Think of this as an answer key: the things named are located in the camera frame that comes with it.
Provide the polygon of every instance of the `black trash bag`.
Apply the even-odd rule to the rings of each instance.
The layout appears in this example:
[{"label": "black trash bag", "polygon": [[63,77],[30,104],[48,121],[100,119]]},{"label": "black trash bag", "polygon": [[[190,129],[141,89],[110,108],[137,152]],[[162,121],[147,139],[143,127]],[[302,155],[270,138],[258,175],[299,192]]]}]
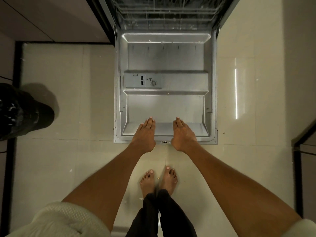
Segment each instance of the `black trash bag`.
[{"label": "black trash bag", "polygon": [[0,141],[46,128],[54,121],[54,111],[27,92],[0,83]]}]

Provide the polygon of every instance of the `forearm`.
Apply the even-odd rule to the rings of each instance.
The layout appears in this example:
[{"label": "forearm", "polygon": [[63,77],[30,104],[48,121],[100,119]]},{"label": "forearm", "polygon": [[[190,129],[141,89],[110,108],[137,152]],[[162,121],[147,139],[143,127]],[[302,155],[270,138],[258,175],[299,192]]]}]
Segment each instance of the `forearm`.
[{"label": "forearm", "polygon": [[128,181],[142,154],[137,146],[129,145],[121,154],[82,182],[63,201],[88,209],[112,231]]},{"label": "forearm", "polygon": [[300,217],[269,190],[192,142],[185,153],[204,176],[238,236],[281,236]]}]

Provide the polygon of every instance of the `hand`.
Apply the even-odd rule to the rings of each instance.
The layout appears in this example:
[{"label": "hand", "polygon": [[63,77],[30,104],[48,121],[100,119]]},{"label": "hand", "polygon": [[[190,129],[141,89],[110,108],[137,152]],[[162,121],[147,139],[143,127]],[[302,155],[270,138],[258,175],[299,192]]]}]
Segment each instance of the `hand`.
[{"label": "hand", "polygon": [[156,121],[152,117],[147,119],[144,124],[140,124],[130,145],[135,146],[141,154],[150,152],[156,146],[155,137]]},{"label": "hand", "polygon": [[183,120],[177,117],[177,119],[173,121],[173,138],[171,144],[177,151],[185,152],[185,148],[191,143],[198,143],[194,132]]}]

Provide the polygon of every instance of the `black pants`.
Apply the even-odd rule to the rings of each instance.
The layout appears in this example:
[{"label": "black pants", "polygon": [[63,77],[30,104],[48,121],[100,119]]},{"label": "black pants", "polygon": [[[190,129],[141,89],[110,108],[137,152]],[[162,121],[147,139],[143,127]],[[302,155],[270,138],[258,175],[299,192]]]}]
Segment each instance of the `black pants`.
[{"label": "black pants", "polygon": [[148,194],[143,208],[136,215],[126,237],[156,237],[158,233],[158,210],[164,237],[197,237],[194,227],[180,206],[170,197],[167,190],[160,190],[157,197]]}]

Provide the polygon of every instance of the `light green sleeve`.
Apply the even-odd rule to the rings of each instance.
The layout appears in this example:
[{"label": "light green sleeve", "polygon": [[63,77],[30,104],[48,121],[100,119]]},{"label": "light green sleeve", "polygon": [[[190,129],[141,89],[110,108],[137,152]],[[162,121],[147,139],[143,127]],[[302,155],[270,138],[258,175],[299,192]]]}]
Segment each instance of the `light green sleeve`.
[{"label": "light green sleeve", "polygon": [[32,222],[8,237],[110,237],[105,224],[83,207],[66,202],[51,203],[38,212]]},{"label": "light green sleeve", "polygon": [[316,224],[302,219],[296,222],[282,237],[316,237]]}]

